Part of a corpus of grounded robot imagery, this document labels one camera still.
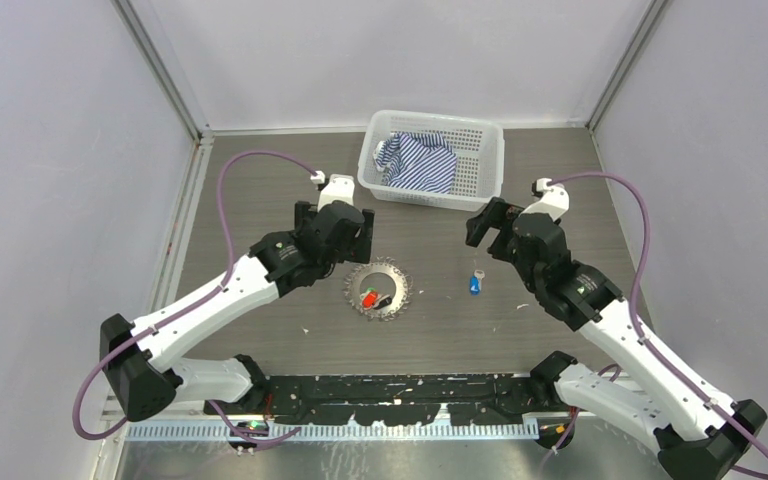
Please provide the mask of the silver key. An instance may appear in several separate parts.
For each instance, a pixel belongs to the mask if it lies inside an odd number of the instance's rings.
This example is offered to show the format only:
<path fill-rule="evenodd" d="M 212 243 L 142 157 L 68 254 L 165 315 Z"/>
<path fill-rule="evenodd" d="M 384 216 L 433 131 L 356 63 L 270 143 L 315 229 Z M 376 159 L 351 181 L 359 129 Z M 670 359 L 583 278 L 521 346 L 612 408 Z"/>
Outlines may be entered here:
<path fill-rule="evenodd" d="M 485 272 L 483 270 L 475 270 L 473 273 L 473 279 L 471 288 L 475 294 L 479 294 L 483 288 L 483 279 L 485 278 Z"/>

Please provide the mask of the blue key tag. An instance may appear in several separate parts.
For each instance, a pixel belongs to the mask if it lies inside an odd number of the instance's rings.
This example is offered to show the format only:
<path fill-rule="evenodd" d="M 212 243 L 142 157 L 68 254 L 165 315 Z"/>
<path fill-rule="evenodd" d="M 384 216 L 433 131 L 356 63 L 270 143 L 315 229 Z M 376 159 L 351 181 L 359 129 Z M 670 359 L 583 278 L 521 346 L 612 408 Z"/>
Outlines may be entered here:
<path fill-rule="evenodd" d="M 475 272 L 470 277 L 469 282 L 469 292 L 471 295 L 479 295 L 482 291 L 482 280 L 483 276 L 479 275 L 477 272 Z"/>

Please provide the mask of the red key tag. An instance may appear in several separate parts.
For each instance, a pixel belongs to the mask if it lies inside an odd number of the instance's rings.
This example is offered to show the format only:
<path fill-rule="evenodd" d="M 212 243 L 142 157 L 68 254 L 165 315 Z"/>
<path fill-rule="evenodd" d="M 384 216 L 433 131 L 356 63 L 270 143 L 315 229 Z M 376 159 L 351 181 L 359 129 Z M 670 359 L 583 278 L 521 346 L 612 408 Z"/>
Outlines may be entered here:
<path fill-rule="evenodd" d="M 361 306 L 363 309 L 372 309 L 374 308 L 375 303 L 377 302 L 377 299 L 379 298 L 379 293 L 377 294 L 364 294 L 361 298 Z"/>

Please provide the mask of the black key tag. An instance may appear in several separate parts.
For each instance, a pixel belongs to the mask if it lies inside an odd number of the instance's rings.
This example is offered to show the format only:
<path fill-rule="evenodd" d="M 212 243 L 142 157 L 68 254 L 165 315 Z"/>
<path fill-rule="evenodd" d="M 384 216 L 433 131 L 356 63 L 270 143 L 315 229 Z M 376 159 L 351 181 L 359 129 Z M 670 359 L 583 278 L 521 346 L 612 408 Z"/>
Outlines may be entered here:
<path fill-rule="evenodd" d="M 377 299 L 377 302 L 374 305 L 374 309 L 375 310 L 381 310 L 383 308 L 386 308 L 386 307 L 388 307 L 389 305 L 392 304 L 392 301 L 393 301 L 393 299 L 392 299 L 391 296 L 389 296 L 389 295 L 382 296 L 382 297 Z"/>

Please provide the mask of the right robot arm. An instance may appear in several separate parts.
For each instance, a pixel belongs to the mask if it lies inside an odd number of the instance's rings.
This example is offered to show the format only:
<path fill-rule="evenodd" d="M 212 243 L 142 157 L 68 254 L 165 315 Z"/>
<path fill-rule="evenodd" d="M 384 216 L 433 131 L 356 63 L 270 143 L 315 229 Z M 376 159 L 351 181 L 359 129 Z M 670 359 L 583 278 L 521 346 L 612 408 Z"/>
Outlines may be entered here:
<path fill-rule="evenodd" d="M 722 479 L 749 450 L 747 433 L 767 420 L 751 399 L 736 401 L 680 360 L 639 319 L 601 271 L 573 259 L 559 220 L 534 206 L 494 197 L 466 222 L 465 242 L 511 264 L 553 318 L 608 354 L 642 388 L 635 393 L 555 351 L 534 367 L 531 397 L 544 410 L 563 403 L 589 411 L 631 435 L 673 479 Z"/>

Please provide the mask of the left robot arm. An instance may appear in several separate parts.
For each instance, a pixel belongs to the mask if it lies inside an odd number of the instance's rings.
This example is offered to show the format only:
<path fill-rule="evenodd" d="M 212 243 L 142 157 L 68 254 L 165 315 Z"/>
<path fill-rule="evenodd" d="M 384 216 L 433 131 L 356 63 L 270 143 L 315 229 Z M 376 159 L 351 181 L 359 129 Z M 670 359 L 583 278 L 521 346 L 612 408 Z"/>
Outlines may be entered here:
<path fill-rule="evenodd" d="M 263 375 L 248 356 L 187 358 L 203 340 L 246 313 L 327 278 L 340 263 L 371 259 L 375 213 L 334 201 L 318 208 L 299 201 L 294 227 L 270 232 L 233 265 L 178 301 L 100 327 L 102 371 L 130 422 L 147 420 L 176 402 L 215 400 L 244 414 L 267 398 Z"/>

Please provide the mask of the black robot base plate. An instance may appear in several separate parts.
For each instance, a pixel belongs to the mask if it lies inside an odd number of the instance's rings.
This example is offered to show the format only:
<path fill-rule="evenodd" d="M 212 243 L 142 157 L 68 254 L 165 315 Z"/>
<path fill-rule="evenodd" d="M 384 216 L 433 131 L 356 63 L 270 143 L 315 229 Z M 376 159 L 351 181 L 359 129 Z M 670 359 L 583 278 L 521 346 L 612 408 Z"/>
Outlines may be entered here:
<path fill-rule="evenodd" d="M 570 417 L 572 408 L 544 383 L 520 374 L 274 375 L 235 403 L 233 415 L 268 416 L 281 425 L 428 425 L 446 414 L 454 426 L 514 425 L 525 416 Z"/>

